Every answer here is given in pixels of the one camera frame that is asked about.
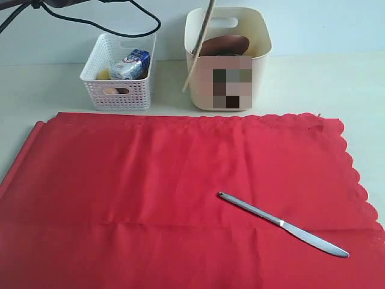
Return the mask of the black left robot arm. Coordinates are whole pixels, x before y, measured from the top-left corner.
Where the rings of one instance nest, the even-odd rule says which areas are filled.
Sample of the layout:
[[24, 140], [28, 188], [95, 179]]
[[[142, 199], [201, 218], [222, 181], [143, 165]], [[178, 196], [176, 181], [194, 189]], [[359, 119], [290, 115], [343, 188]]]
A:
[[53, 8], [64, 8], [77, 5], [89, 0], [43, 0], [43, 2]]

